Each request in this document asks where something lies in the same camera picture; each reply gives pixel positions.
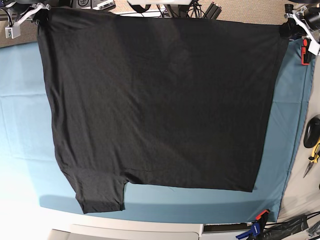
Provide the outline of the black T-shirt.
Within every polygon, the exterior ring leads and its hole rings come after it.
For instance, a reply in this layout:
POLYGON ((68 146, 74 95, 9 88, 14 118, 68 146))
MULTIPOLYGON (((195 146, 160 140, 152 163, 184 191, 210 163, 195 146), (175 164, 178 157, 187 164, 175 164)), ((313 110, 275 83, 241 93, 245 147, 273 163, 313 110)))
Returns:
POLYGON ((44 15, 55 158, 85 214, 123 210, 127 183, 253 191, 289 43, 278 25, 44 15))

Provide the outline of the black computer mouse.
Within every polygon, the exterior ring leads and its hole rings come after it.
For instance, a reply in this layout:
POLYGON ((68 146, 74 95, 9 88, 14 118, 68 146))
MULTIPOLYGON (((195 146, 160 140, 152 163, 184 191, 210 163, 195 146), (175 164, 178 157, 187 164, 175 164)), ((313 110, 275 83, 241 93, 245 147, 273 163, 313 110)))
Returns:
POLYGON ((303 145, 305 148, 313 148, 320 138, 320 119, 318 117, 313 117, 307 123, 303 145))

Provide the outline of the orange blue clamp bottom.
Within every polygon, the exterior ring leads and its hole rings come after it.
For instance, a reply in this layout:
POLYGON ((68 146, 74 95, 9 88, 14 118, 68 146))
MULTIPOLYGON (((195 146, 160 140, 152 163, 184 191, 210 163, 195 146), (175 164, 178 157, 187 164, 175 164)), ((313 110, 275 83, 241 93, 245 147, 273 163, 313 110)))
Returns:
POLYGON ((236 236, 237 240, 260 240, 269 219, 270 210, 265 209, 255 217, 250 229, 236 236))

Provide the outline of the orange black clamp top right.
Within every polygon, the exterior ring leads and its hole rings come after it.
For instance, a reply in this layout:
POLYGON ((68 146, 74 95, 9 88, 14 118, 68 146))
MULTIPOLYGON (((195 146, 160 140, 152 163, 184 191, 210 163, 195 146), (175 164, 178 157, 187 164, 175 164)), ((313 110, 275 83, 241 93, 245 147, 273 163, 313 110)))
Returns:
POLYGON ((312 60, 312 54, 308 51, 311 40, 308 38, 304 38, 302 40, 301 46, 301 64, 303 66, 308 66, 312 60))

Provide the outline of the blue table cloth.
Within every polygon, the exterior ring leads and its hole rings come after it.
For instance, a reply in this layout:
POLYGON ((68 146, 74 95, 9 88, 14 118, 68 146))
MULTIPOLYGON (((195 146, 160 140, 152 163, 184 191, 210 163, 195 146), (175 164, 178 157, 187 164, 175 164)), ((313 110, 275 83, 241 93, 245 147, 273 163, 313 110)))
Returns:
MULTIPOLYGON (((289 43, 275 86, 260 170, 251 193, 128 184, 121 220, 230 224, 251 221, 265 209, 279 215, 303 136, 316 62, 301 64, 300 40, 289 43)), ((0 68, 0 207, 28 212, 43 207, 82 214, 55 159, 51 110, 37 43, 5 47, 0 68)))

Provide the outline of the black aluminium extrusion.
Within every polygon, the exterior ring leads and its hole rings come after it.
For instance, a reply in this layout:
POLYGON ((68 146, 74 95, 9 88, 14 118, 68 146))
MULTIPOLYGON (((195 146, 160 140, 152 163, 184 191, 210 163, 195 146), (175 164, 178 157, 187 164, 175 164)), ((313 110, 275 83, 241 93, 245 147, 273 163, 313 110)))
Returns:
POLYGON ((222 7, 215 2, 212 2, 203 15, 203 19, 216 20, 220 13, 222 12, 222 7))

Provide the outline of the yellow handled pliers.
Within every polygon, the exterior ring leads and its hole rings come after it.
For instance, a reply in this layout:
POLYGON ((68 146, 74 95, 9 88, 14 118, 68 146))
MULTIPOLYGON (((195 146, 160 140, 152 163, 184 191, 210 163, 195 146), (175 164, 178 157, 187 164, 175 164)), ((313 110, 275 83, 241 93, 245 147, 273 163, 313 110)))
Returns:
POLYGON ((308 158, 309 164, 307 165, 307 168, 304 172, 303 178, 306 177, 306 175, 310 172, 312 169, 313 165, 318 162, 318 159, 320 157, 320 140, 317 141, 315 146, 312 148, 312 153, 310 157, 308 158))

